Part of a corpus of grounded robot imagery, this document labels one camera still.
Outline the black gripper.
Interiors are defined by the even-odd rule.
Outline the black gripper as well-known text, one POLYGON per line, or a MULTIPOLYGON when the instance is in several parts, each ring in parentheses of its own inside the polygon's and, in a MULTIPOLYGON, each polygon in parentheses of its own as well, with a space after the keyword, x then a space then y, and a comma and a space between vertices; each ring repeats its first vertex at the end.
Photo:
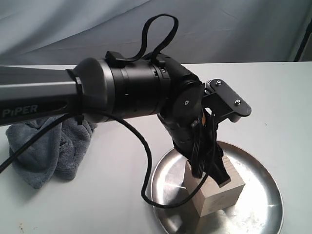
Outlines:
POLYGON ((188 161, 210 161, 213 158, 211 178, 224 187, 231 178, 222 161, 223 150, 216 141, 218 123, 214 115, 202 110, 198 117, 174 118, 163 109, 158 118, 172 138, 174 148, 188 161))

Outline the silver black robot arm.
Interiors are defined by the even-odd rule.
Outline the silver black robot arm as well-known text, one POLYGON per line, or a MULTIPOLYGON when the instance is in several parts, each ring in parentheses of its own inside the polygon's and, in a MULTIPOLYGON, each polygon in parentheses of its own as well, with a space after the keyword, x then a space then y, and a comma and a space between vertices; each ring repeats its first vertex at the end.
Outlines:
POLYGON ((8 125, 13 155, 38 132, 70 114, 12 163, 16 173, 39 189, 53 175, 75 178, 96 125, 157 115, 174 147, 192 166, 196 178, 208 174, 219 186, 230 181, 216 142, 217 116, 204 104, 204 84, 174 59, 159 55, 122 61, 87 58, 74 69, 0 69, 0 123, 8 125))

